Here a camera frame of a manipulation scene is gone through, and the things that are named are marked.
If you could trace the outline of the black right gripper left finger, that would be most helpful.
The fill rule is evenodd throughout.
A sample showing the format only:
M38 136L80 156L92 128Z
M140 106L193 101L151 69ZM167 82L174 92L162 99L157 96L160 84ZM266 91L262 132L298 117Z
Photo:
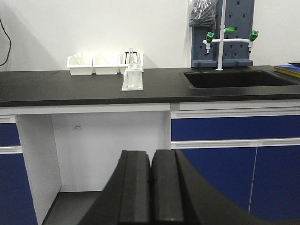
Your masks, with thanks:
M148 225L150 162L145 151L122 151L105 188L81 225Z

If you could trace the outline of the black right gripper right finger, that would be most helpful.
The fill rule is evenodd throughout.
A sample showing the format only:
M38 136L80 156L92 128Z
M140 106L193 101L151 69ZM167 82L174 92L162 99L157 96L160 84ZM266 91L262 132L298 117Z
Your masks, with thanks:
M262 220L214 188L181 150L157 150L151 167L153 219L157 225L298 225Z

